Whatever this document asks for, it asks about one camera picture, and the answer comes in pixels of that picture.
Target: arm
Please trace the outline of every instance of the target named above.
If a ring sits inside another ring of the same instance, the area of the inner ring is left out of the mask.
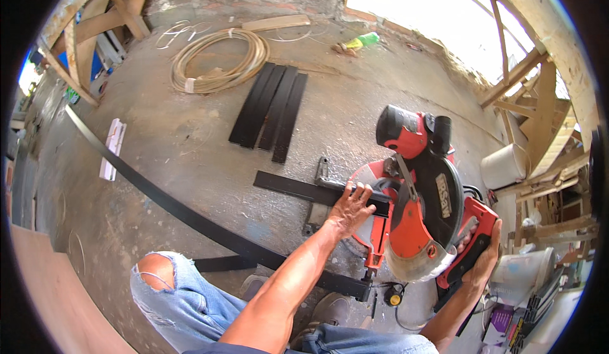
[[[282,353],[296,310],[324,271],[326,260],[343,238],[351,236],[376,210],[366,207],[372,188],[346,184],[324,225],[283,262],[226,329],[219,342]]]
[[[497,220],[493,226],[491,244],[476,260],[472,269],[463,275],[461,288],[421,330],[420,335],[427,337],[440,353],[448,348],[463,321],[478,304],[497,263],[500,236],[501,220]]]

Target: saw handle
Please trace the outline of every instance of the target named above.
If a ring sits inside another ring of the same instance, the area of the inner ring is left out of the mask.
[[[474,217],[479,224],[474,236],[471,237],[471,241],[453,261],[453,264],[436,279],[438,286],[443,289],[447,289],[460,280],[461,276],[476,264],[480,254],[491,244],[493,226],[499,216],[482,202],[472,197],[466,197],[461,229]]]

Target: tape measure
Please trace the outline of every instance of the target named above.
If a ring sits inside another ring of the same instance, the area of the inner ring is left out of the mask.
[[[402,297],[404,296],[404,287],[402,284],[396,284],[389,287],[385,291],[385,296],[383,299],[385,300],[385,304],[389,306],[398,306],[402,302]]]

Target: plastic bottle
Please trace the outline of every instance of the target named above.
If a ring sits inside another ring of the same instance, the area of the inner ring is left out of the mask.
[[[362,46],[372,45],[373,43],[377,43],[378,41],[379,35],[377,34],[377,32],[370,32],[368,34],[359,36],[358,38],[354,38],[349,42],[346,42],[345,46],[348,49],[357,49]]]

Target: shoe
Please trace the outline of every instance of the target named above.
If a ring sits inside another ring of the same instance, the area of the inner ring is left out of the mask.
[[[333,292],[317,303],[313,310],[309,327],[312,327],[312,325],[317,326],[319,324],[345,326],[346,320],[349,318],[350,314],[351,297]]]
[[[243,285],[241,285],[241,290],[239,292],[241,299],[246,302],[251,301],[267,280],[269,280],[269,278],[266,276],[249,275],[246,281],[243,282]]]
[[[293,338],[290,349],[302,350],[303,336],[313,333],[320,324],[345,326],[349,314],[351,314],[351,297],[336,292],[327,295],[315,306],[309,325]]]

